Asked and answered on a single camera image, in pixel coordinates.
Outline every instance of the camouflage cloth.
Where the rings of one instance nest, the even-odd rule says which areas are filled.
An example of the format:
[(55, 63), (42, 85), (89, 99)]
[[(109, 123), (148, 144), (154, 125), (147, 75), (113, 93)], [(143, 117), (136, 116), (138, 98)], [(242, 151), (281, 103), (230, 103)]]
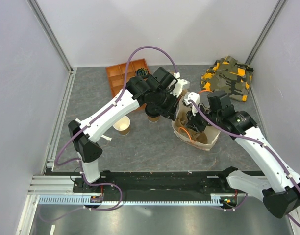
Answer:
[(239, 63), (234, 58), (217, 60), (213, 66), (209, 67), (201, 77), (203, 90), (218, 91), (224, 90), (229, 97), (239, 101), (246, 101), (253, 68)]

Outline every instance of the camouflage bag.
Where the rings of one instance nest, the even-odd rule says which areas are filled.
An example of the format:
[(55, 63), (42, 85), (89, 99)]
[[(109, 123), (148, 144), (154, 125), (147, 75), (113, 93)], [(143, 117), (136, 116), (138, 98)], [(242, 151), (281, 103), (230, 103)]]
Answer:
[(253, 68), (239, 63), (234, 58), (217, 60), (201, 77), (203, 90), (224, 90), (229, 97), (246, 101), (253, 75)]

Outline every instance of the black cable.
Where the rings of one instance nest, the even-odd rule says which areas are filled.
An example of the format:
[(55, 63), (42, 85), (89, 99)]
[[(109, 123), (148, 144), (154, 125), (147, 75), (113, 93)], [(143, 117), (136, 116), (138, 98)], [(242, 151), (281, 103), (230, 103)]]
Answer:
[[(74, 173), (78, 168), (80, 168), (80, 167), (77, 167), (77, 168), (73, 171), (73, 173)], [(70, 175), (70, 179), (71, 179), (71, 181), (73, 181), (73, 182), (75, 183), (75, 180), (72, 180), (72, 176), (71, 176), (71, 175)]]

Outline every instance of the beige container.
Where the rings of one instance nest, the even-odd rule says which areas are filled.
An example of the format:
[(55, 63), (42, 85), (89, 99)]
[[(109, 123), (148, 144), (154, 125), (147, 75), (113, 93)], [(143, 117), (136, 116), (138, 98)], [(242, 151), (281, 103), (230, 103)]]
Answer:
[[(190, 107), (186, 107), (183, 104), (183, 98), (182, 98), (179, 101), (179, 109), (178, 109), (178, 112), (177, 112), (176, 116), (178, 116), (179, 112), (188, 112), (189, 110), (190, 110)], [(197, 142), (197, 141), (196, 142), (191, 141), (188, 138), (188, 136), (186, 135), (186, 133), (184, 133), (184, 132), (179, 133), (178, 128), (176, 127), (174, 121), (172, 121), (172, 127), (174, 129), (175, 135), (177, 135), (178, 138), (180, 138), (182, 141), (184, 141), (185, 143), (190, 144), (190, 145), (192, 145), (192, 146), (194, 146), (198, 149), (202, 149), (202, 150), (205, 150), (205, 151), (210, 151), (210, 149), (217, 142), (219, 134), (220, 134), (220, 131), (215, 129), (213, 126), (207, 126), (204, 130), (204, 133), (207, 136), (208, 142), (206, 144), (204, 144), (204, 143), (200, 143), (200, 142)]]
[(117, 130), (121, 135), (127, 135), (130, 132), (130, 119), (127, 116), (122, 117), (114, 125), (114, 129)]
[(150, 122), (157, 122), (157, 121), (159, 121), (159, 119), (160, 119), (160, 116), (157, 116), (157, 117), (150, 117), (150, 116), (147, 115), (147, 117), (148, 117), (148, 120), (149, 120)]

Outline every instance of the reflective metal surface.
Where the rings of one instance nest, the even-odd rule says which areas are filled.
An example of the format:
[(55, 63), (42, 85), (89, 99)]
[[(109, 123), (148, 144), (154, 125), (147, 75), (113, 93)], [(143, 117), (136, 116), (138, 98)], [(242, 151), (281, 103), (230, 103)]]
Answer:
[[(54, 219), (79, 206), (39, 205), (44, 219)], [(200, 206), (122, 206), (115, 211), (80, 210), (55, 223), (34, 220), (31, 235), (292, 235), (287, 218), (269, 214), (249, 197), (235, 212)]]

